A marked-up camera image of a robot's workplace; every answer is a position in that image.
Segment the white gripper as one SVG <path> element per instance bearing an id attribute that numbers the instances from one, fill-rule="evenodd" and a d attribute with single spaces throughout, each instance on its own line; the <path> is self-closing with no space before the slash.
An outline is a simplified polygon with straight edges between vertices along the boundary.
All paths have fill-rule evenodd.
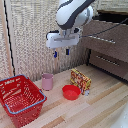
<path id="1" fill-rule="evenodd" d="M 76 45 L 79 42 L 79 34 L 73 33 L 67 36 L 62 36 L 58 31 L 49 32 L 46 35 L 46 46 L 49 49 L 55 49 L 59 47 Z M 66 55 L 69 55 L 69 48 L 66 48 Z M 54 58 L 57 58 L 57 50 L 54 50 Z"/>

